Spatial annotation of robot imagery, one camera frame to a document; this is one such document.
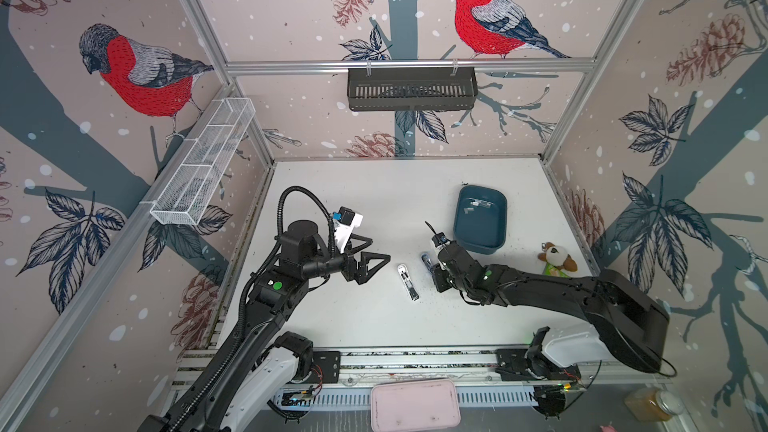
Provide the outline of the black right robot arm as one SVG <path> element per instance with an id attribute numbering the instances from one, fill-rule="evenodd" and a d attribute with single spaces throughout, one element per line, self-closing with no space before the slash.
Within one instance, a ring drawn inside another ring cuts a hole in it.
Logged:
<path id="1" fill-rule="evenodd" d="M 624 365 L 644 373 L 661 371 L 669 314 L 620 273 L 561 278 L 501 264 L 482 265 L 462 246 L 434 239 L 438 269 L 472 305 L 527 306 L 580 319 L 597 341 Z"/>

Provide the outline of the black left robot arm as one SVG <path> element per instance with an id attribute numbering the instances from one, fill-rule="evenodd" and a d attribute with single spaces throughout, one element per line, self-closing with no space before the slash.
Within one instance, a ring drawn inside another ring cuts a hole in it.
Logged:
<path id="1" fill-rule="evenodd" d="M 359 218 L 346 207 L 330 213 L 302 186 L 285 189 L 275 244 L 243 287 L 234 328 L 179 401 L 140 430 L 242 431 L 280 389 L 309 377 L 312 341 L 283 327 L 312 291 L 310 280 L 339 273 L 363 285 L 391 260 L 355 233 Z"/>

